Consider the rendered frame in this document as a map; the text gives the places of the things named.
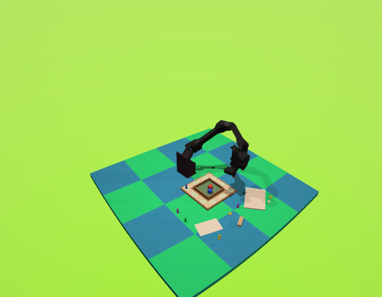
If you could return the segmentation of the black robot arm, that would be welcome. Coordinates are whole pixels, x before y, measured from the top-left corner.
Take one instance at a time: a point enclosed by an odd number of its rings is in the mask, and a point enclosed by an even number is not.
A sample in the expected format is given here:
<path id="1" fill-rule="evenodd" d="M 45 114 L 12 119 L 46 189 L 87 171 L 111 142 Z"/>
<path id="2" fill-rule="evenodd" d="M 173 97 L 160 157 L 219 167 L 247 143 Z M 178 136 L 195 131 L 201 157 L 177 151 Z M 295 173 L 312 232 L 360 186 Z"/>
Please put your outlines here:
<path id="1" fill-rule="evenodd" d="M 196 153 L 200 149 L 202 149 L 202 145 L 216 136 L 219 133 L 223 133 L 225 131 L 232 131 L 236 137 L 236 145 L 233 145 L 230 147 L 232 149 L 232 158 L 237 159 L 238 162 L 236 163 L 236 167 L 239 167 L 242 171 L 247 167 L 248 162 L 250 160 L 250 155 L 247 154 L 249 144 L 247 141 L 242 137 L 241 133 L 239 132 L 237 126 L 233 122 L 223 121 L 220 120 L 215 128 L 210 130 L 208 133 L 203 135 L 199 139 L 194 139 L 191 142 L 185 144 L 185 150 L 182 153 L 183 156 L 187 157 L 188 159 L 191 159 L 193 153 Z"/>

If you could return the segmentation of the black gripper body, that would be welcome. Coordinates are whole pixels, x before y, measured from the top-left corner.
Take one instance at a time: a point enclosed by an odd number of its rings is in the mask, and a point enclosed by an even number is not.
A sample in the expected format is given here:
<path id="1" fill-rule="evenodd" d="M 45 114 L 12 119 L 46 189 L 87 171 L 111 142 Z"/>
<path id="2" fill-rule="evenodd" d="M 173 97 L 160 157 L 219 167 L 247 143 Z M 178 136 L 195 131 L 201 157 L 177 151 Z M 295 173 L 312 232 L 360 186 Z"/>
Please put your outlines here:
<path id="1" fill-rule="evenodd" d="M 230 160 L 231 160 L 231 163 L 230 163 L 230 167 L 228 166 L 228 167 L 226 167 L 225 169 L 224 169 L 224 173 L 227 173 L 227 174 L 229 174 L 229 175 L 233 175 L 234 174 L 234 172 L 235 172 L 235 170 L 236 170 L 236 163 L 238 162 L 238 160 L 237 159 L 234 159 L 234 158 L 230 158 Z"/>

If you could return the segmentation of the tan rectangular block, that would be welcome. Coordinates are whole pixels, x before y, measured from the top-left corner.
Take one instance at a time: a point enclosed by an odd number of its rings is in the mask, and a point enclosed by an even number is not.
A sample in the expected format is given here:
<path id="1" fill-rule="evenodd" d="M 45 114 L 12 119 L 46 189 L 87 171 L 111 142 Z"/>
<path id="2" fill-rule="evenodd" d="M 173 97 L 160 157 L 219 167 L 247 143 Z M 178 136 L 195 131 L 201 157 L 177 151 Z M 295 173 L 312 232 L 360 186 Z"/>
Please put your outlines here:
<path id="1" fill-rule="evenodd" d="M 240 216 L 238 223 L 237 223 L 237 226 L 241 227 L 242 221 L 243 221 L 243 217 Z"/>

